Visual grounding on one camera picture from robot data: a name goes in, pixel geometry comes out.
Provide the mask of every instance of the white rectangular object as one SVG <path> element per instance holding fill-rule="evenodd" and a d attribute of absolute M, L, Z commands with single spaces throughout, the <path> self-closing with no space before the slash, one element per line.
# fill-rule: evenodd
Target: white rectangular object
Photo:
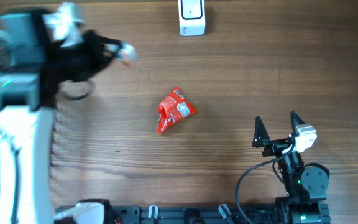
<path fill-rule="evenodd" d="M 205 32 L 204 0 L 178 0 L 180 35 L 188 37 Z"/>

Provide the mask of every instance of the colorful package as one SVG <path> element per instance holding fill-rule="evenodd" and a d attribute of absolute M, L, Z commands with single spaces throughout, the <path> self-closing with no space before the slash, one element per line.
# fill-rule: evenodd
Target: colorful package
<path fill-rule="evenodd" d="M 164 132 L 181 119 L 198 112 L 198 110 L 187 101 L 177 86 L 160 103 L 157 111 L 160 114 L 157 133 Z"/>

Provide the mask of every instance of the brown tabletop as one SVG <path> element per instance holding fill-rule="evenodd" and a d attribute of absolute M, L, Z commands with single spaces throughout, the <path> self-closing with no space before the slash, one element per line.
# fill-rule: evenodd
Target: brown tabletop
<path fill-rule="evenodd" d="M 239 176 L 267 159 L 251 147 L 255 117 L 284 138 L 294 110 L 318 131 L 302 156 L 331 171 L 332 223 L 358 223 L 358 3 L 208 1 L 200 37 L 180 36 L 176 1 L 82 6 L 87 28 L 132 43 L 139 60 L 101 72 L 89 98 L 60 103 L 55 207 L 233 204 Z M 156 134 L 157 106 L 175 85 L 200 112 Z M 271 166 L 240 189 L 241 202 L 284 195 Z"/>

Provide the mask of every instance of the red bag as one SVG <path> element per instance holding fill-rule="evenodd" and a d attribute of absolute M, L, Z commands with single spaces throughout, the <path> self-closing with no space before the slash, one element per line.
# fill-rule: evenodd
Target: red bag
<path fill-rule="evenodd" d="M 198 110 L 187 101 L 177 86 L 160 103 L 157 111 L 160 114 L 157 133 L 164 132 L 181 119 L 198 112 Z"/>

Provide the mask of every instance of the red snack package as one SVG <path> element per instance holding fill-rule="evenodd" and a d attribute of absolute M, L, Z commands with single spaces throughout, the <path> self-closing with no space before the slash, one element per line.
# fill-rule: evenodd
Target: red snack package
<path fill-rule="evenodd" d="M 198 110 L 187 101 L 177 86 L 161 101 L 157 111 L 160 114 L 157 133 L 164 132 L 181 119 L 198 112 Z"/>

